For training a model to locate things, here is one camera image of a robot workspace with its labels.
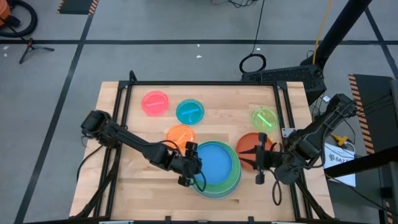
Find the tripod stand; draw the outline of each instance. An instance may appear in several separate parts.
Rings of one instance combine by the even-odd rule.
[[[17,31],[14,28],[12,28],[12,26],[9,25],[5,19],[0,17],[0,20],[1,20],[1,22],[4,23],[4,25],[6,25],[8,28],[10,28],[10,30],[12,30],[13,33],[15,33],[15,34],[17,33]],[[53,52],[55,50],[55,49],[52,49],[50,47],[43,47],[43,46],[35,45],[33,38],[29,38],[29,40],[27,40],[27,39],[25,39],[23,37],[19,37],[19,38],[21,38],[21,40],[23,40],[26,43],[26,45],[27,45],[24,54],[22,55],[21,59],[19,60],[19,64],[24,63],[26,55],[29,52],[32,52],[34,50],[43,49],[43,50],[48,50],[48,51],[51,51],[51,52]]]

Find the stacked bowls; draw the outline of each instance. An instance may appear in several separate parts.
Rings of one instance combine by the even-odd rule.
[[[210,199],[222,199],[231,195],[241,181],[242,168],[237,153],[229,145],[219,141],[208,141],[198,146],[198,156],[202,159],[202,172],[206,178],[206,188],[202,192],[204,180],[201,174],[195,175],[197,185],[193,189]]]

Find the yellow cable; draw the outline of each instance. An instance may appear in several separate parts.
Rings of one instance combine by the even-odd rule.
[[[321,30],[319,31],[319,34],[318,34],[318,37],[317,37],[317,41],[315,42],[315,50],[313,51],[313,57],[312,57],[312,64],[313,65],[315,65],[315,56],[317,56],[318,42],[319,42],[319,39],[321,39],[323,27],[325,26],[326,19],[328,18],[332,2],[333,2],[333,0],[329,0],[328,9],[326,10],[326,14],[325,14],[325,16],[323,18],[323,21],[322,21]]]

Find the black floor stripe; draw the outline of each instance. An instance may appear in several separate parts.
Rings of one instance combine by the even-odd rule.
[[[379,28],[377,27],[376,21],[374,20],[369,8],[365,9],[365,14],[366,14],[366,17],[368,17],[368,20],[373,28],[374,34],[376,35],[378,41],[380,42],[381,49],[383,49],[384,55],[386,56],[387,62],[391,67],[392,73],[394,74],[394,76],[396,78],[398,78],[398,68],[397,68],[396,62],[392,58],[390,50],[388,49],[386,42],[384,41],[383,36],[381,35],[381,32],[380,32]]]
[[[88,30],[90,28],[92,21],[93,21],[93,16],[88,16],[86,24],[85,24],[85,28],[83,30],[80,40],[85,40],[87,38]],[[45,139],[44,139],[42,148],[40,150],[39,157],[37,158],[32,176],[30,177],[29,184],[26,188],[24,197],[23,197],[21,205],[18,209],[17,217],[16,217],[14,223],[17,223],[17,224],[23,223],[23,221],[25,219],[25,215],[26,215],[27,209],[29,207],[30,200],[32,199],[34,190],[37,185],[37,181],[39,179],[40,173],[41,173],[43,165],[44,165],[44,160],[49,151],[49,147],[50,147],[51,140],[52,140],[54,132],[55,132],[55,128],[57,127],[58,120],[60,118],[61,111],[62,111],[63,105],[65,103],[65,99],[67,98],[67,93],[68,93],[70,84],[72,82],[73,75],[75,74],[76,66],[78,64],[78,61],[79,61],[79,58],[81,55],[81,51],[83,50],[83,46],[84,46],[84,44],[79,44],[76,48],[76,52],[75,52],[75,55],[73,56],[73,60],[70,65],[68,75],[65,79],[65,83],[63,84],[62,91],[61,91],[60,97],[58,99],[57,106],[55,107],[55,111],[52,116],[49,129],[47,130],[47,134],[45,135]]]
[[[24,44],[23,40],[0,40],[0,44]],[[162,44],[254,44],[254,40],[35,40],[35,44],[162,45]],[[398,41],[389,41],[398,45]],[[314,45],[315,40],[257,40],[262,45]],[[379,45],[378,40],[343,40],[340,45]]]

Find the blue petri dish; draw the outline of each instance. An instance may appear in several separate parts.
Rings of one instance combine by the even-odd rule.
[[[223,183],[232,171],[232,157],[224,145],[212,141],[198,147],[198,157],[201,159],[201,171],[206,177],[207,184]],[[199,182],[203,182],[201,174],[195,175]]]
[[[196,124],[202,120],[205,115],[205,109],[203,105],[193,99],[184,100],[178,106],[176,110],[177,118],[183,124]]]

